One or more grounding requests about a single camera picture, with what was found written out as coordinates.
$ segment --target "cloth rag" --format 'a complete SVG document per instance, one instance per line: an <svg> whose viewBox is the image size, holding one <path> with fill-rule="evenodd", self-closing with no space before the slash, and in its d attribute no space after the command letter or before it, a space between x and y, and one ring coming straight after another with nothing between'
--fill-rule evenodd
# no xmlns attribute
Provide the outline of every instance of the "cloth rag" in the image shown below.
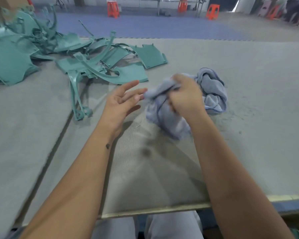
<svg viewBox="0 0 299 239"><path fill-rule="evenodd" d="M215 71L208 68L201 68L198 74L183 74L192 78L200 86L203 92L205 110L208 114L217 114L226 111L227 92L224 82L218 77ZM146 108L146 118L158 125L171 138L180 140L190 133L190 127L186 120L179 114L173 112L168 104L167 93L180 88L180 84L171 77L155 89L144 93L144 98L149 101Z"/></svg>

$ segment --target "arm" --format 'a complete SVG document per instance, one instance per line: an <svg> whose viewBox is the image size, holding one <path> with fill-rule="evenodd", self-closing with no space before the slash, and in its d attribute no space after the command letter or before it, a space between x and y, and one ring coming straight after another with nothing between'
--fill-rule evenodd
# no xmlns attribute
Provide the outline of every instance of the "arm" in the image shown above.
<svg viewBox="0 0 299 239"><path fill-rule="evenodd" d="M105 172L113 140L125 117L140 108L147 90L138 81L109 95L99 123L80 154L30 221L20 239L90 239L99 214Z"/></svg>
<svg viewBox="0 0 299 239"><path fill-rule="evenodd" d="M212 208L224 238L294 238L207 115L197 84L183 75L175 75L174 79L182 86L169 94L170 102L191 127Z"/></svg>

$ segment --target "gray work table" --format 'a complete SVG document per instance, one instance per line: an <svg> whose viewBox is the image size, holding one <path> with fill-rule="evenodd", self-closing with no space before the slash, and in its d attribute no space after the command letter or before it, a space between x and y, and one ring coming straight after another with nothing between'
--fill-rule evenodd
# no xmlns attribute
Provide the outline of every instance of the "gray work table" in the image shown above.
<svg viewBox="0 0 299 239"><path fill-rule="evenodd" d="M147 70L153 88L177 72L214 69L228 93L227 112L212 120L271 201L299 199L299 43L117 39L152 44L169 63ZM95 80L83 102L93 116L71 121L28 209L28 224L79 154L115 85ZM143 107L127 117L111 151L101 218L209 206L192 138L173 141L149 123Z"/></svg>
<svg viewBox="0 0 299 239"><path fill-rule="evenodd" d="M0 85L0 238L14 224L72 110L67 76L53 61L39 66L21 83Z"/></svg>

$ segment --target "right hand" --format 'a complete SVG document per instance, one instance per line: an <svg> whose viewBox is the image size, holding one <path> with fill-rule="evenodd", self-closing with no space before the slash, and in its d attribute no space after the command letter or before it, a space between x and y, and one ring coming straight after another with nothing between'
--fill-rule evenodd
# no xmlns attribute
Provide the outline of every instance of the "right hand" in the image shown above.
<svg viewBox="0 0 299 239"><path fill-rule="evenodd" d="M200 112L206 113L203 93L198 84L193 79L181 74L175 74L172 78L181 84L179 90L168 93L169 103L172 108L184 117L187 122Z"/></svg>

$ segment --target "forearm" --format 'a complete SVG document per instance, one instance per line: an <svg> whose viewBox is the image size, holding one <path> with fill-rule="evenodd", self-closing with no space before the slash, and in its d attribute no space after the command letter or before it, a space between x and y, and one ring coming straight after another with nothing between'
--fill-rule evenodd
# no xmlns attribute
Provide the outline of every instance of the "forearm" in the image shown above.
<svg viewBox="0 0 299 239"><path fill-rule="evenodd" d="M96 127L21 239L91 237L99 213L111 140L106 129Z"/></svg>
<svg viewBox="0 0 299 239"><path fill-rule="evenodd" d="M282 218L201 112L189 121L211 204L223 236L292 238Z"/></svg>

